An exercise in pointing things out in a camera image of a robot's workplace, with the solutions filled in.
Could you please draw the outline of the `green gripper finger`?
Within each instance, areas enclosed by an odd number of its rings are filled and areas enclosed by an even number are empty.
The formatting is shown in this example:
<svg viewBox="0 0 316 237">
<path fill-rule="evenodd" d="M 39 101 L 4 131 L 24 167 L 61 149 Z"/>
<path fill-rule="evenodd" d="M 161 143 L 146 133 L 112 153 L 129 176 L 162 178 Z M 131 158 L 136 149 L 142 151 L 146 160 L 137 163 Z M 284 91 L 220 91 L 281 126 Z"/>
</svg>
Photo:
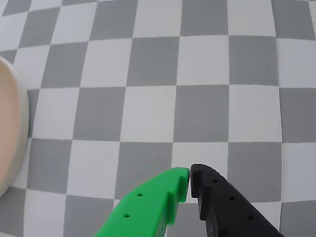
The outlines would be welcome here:
<svg viewBox="0 0 316 237">
<path fill-rule="evenodd" d="M 190 170 L 168 169 L 129 192 L 115 206 L 97 237 L 162 237 L 187 198 Z"/>
</svg>

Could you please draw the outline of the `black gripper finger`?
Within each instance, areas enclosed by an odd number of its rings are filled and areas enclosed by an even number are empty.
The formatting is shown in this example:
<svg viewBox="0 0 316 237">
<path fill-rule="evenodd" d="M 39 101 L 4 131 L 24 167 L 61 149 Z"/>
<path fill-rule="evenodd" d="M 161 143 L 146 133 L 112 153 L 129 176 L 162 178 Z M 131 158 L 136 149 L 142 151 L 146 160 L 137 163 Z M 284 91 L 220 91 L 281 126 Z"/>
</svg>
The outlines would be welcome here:
<svg viewBox="0 0 316 237">
<path fill-rule="evenodd" d="M 191 196 L 208 237 L 283 236 L 230 182 L 205 164 L 190 170 Z"/>
</svg>

